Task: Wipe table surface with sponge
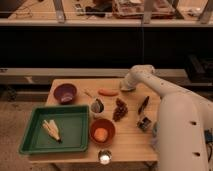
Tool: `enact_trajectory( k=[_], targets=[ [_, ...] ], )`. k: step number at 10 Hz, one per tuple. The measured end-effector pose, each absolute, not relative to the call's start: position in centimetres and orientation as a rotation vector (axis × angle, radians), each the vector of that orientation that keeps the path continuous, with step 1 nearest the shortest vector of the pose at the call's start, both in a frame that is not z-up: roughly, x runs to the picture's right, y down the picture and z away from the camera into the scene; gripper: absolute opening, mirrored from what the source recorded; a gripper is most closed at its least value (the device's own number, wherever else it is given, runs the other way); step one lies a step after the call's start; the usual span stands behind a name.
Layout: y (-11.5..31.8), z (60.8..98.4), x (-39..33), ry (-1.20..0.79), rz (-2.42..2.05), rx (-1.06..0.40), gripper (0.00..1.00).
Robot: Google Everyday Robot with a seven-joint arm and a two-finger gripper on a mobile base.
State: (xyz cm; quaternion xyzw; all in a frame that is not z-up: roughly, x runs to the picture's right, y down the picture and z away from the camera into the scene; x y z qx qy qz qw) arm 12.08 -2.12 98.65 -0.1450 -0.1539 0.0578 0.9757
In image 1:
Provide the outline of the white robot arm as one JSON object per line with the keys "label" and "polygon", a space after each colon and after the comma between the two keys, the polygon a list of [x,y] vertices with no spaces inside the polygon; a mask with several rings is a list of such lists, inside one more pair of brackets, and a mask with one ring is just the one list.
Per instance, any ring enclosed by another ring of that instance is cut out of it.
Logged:
{"label": "white robot arm", "polygon": [[206,130],[213,129],[213,102],[155,75],[152,65],[134,65],[122,91],[143,83],[157,93],[158,171],[209,171]]}

